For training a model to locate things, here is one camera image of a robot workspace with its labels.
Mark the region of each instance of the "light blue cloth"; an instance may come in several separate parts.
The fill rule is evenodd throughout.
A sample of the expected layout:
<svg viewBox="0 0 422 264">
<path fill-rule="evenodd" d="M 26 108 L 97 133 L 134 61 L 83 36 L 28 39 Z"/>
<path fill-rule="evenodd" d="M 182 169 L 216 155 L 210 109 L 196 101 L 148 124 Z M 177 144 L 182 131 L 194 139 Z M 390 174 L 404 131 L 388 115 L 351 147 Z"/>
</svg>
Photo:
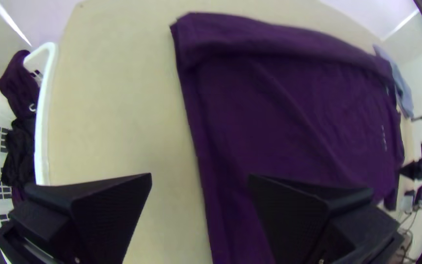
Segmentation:
<svg viewBox="0 0 422 264">
<path fill-rule="evenodd" d="M 400 106 L 401 112 L 405 118 L 413 118 L 413 98 L 411 98 L 411 88 L 403 79 L 398 69 L 397 64 L 388 56 L 387 52 L 377 45 L 372 45 L 377 56 L 390 62 L 392 67 L 392 76 L 395 80 L 395 94 L 397 96 L 397 103 Z"/>
</svg>

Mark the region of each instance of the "purple cloth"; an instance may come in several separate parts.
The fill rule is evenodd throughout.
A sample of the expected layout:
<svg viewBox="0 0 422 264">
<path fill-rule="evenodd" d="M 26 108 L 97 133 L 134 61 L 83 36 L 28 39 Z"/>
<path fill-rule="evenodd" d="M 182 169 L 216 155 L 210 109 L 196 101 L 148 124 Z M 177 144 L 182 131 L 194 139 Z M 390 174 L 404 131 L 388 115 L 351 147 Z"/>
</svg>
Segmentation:
<svg viewBox="0 0 422 264">
<path fill-rule="evenodd" d="M 215 264 L 274 263 L 251 173 L 395 189 L 400 117 L 390 64 L 325 34 L 192 13 L 171 26 Z"/>
<path fill-rule="evenodd" d="M 30 110 L 37 108 L 39 99 L 39 85 L 24 68 L 24 58 L 29 55 L 28 50 L 20 50 L 14 54 L 6 71 L 0 78 L 0 91 L 7 98 L 9 106 L 17 118 L 29 118 L 35 116 Z"/>
<path fill-rule="evenodd" d="M 19 206 L 23 201 L 27 199 L 27 194 L 22 187 L 12 187 L 11 188 L 11 198 L 12 198 L 12 205 L 14 207 Z"/>
</svg>

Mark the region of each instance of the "table surface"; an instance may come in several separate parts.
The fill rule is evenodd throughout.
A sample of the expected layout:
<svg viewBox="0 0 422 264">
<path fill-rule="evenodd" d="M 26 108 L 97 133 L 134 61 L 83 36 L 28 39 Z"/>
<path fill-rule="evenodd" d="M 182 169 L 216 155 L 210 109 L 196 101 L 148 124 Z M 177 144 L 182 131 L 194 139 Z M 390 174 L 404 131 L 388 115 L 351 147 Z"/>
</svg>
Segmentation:
<svg viewBox="0 0 422 264">
<path fill-rule="evenodd" d="M 379 42 L 317 0 L 89 0 L 78 5 L 60 42 L 53 80 L 49 180 L 62 185 L 152 173 L 153 187 L 125 263 L 212 263 L 169 31 L 177 17 L 193 10 L 320 30 L 370 52 Z M 411 159 L 408 122 L 402 122 L 402 132 Z"/>
</svg>

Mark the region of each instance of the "purple towel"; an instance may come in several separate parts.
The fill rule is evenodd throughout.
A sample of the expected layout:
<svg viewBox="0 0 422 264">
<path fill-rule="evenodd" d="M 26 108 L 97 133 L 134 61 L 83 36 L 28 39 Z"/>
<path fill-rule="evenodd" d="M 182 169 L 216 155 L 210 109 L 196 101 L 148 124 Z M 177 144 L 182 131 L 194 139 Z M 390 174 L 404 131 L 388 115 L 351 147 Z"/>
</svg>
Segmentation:
<svg viewBox="0 0 422 264">
<path fill-rule="evenodd" d="M 188 14 L 171 26 L 215 264 L 271 264 L 250 173 L 395 189 L 404 160 L 390 64 L 325 34 Z"/>
<path fill-rule="evenodd" d="M 23 65 L 24 58 L 29 54 L 28 50 L 14 54 L 0 78 L 1 93 L 7 98 L 14 115 L 22 119 L 35 116 L 30 106 L 33 104 L 33 109 L 36 109 L 39 99 L 39 86 Z"/>
<path fill-rule="evenodd" d="M 23 201 L 27 199 L 27 194 L 22 187 L 12 187 L 12 204 L 14 207 L 19 206 Z"/>
</svg>

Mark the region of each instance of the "cable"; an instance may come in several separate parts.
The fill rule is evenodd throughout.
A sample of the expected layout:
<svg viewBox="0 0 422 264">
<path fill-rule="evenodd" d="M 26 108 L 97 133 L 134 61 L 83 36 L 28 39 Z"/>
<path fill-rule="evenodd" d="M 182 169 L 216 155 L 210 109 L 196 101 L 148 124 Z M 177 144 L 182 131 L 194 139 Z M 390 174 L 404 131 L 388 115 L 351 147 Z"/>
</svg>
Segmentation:
<svg viewBox="0 0 422 264">
<path fill-rule="evenodd" d="M 412 212 L 410 212 L 410 213 L 407 213 L 407 212 L 405 212 L 405 214 L 407 214 L 408 216 L 406 216 L 406 218 L 405 219 L 403 219 L 403 221 L 401 221 L 400 222 L 400 226 L 406 221 L 406 220 L 408 220 L 408 218 L 410 218 L 410 216 L 413 214 Z"/>
<path fill-rule="evenodd" d="M 410 226 L 406 230 L 407 232 L 410 231 L 410 229 L 413 227 L 413 224 L 415 223 L 415 220 L 416 220 L 416 216 L 418 216 L 418 211 L 415 212 L 415 217 L 413 217 L 413 221 L 411 221 Z"/>
<path fill-rule="evenodd" d="M 414 264 L 418 261 L 418 259 L 412 259 L 412 258 L 409 258 L 409 257 L 406 257 L 406 256 L 405 256 L 405 259 L 409 261 L 406 264 Z"/>
<path fill-rule="evenodd" d="M 401 223 L 403 224 L 409 217 L 411 216 L 408 215 L 405 220 L 403 220 Z M 410 226 L 405 229 L 405 234 L 411 234 L 411 240 L 410 243 L 408 243 L 408 245 L 406 247 L 402 246 L 400 249 L 403 250 L 403 256 L 401 258 L 401 263 L 404 263 L 405 260 L 409 260 L 410 262 L 413 261 L 413 259 L 411 259 L 410 257 L 407 256 L 408 250 L 410 249 L 411 245 L 413 244 L 413 232 L 411 232 L 411 228 L 413 227 L 413 224 L 415 223 L 416 220 L 416 216 L 418 216 L 418 211 L 415 212 L 415 216 L 413 217 L 413 221 L 411 221 Z"/>
</svg>

